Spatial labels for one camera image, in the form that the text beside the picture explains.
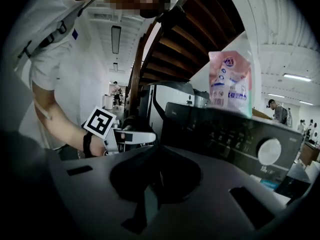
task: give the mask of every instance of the strap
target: strap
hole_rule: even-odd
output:
[[[92,139],[92,133],[88,132],[84,137],[83,137],[83,153],[85,155],[85,158],[93,158],[94,156],[91,154],[90,151],[90,143]]]

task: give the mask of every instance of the hand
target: hand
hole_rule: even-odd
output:
[[[90,152],[95,157],[102,157],[106,151],[104,141],[93,135],[90,143]]]

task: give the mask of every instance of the plastic bag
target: plastic bag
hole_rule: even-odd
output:
[[[252,116],[250,62],[237,51],[209,52],[211,107]]]

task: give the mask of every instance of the white appliance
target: white appliance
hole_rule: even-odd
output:
[[[146,118],[150,127],[161,139],[163,118],[168,102],[191,105],[195,104],[193,87],[187,82],[160,81],[143,87],[139,117]]]

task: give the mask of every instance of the white bin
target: white bin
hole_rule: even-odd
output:
[[[102,107],[104,107],[105,110],[112,110],[114,107],[113,102],[114,97],[109,95],[102,96]]]

